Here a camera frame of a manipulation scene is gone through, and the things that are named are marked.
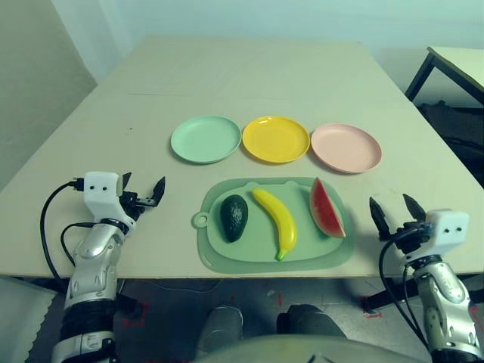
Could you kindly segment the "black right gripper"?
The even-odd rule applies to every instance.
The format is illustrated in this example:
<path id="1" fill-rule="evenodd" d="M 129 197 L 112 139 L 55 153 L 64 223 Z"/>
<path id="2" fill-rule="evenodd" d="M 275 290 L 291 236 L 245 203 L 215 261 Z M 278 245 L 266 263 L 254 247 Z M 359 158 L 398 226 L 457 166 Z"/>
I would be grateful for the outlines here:
<path id="1" fill-rule="evenodd" d="M 418 250 L 422 244 L 430 239 L 430 224 L 425 222 L 427 213 L 423 207 L 413 197 L 407 194 L 402 196 L 413 222 L 406 222 L 394 234 L 390 233 L 385 214 L 380 204 L 373 197 L 369 198 L 369 207 L 380 241 L 392 242 L 398 250 L 407 255 Z"/>

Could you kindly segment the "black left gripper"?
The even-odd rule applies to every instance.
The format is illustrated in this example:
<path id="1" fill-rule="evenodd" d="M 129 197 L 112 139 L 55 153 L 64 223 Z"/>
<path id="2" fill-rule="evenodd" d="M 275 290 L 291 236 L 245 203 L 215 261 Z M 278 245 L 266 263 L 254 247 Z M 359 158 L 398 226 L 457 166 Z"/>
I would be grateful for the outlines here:
<path id="1" fill-rule="evenodd" d="M 166 186 L 166 177 L 163 176 L 154 186 L 151 198 L 138 198 L 138 194 L 131 191 L 124 191 L 129 183 L 132 174 L 127 172 L 122 175 L 122 195 L 119 197 L 121 207 L 127 216 L 137 221 L 147 208 L 159 205 Z"/>

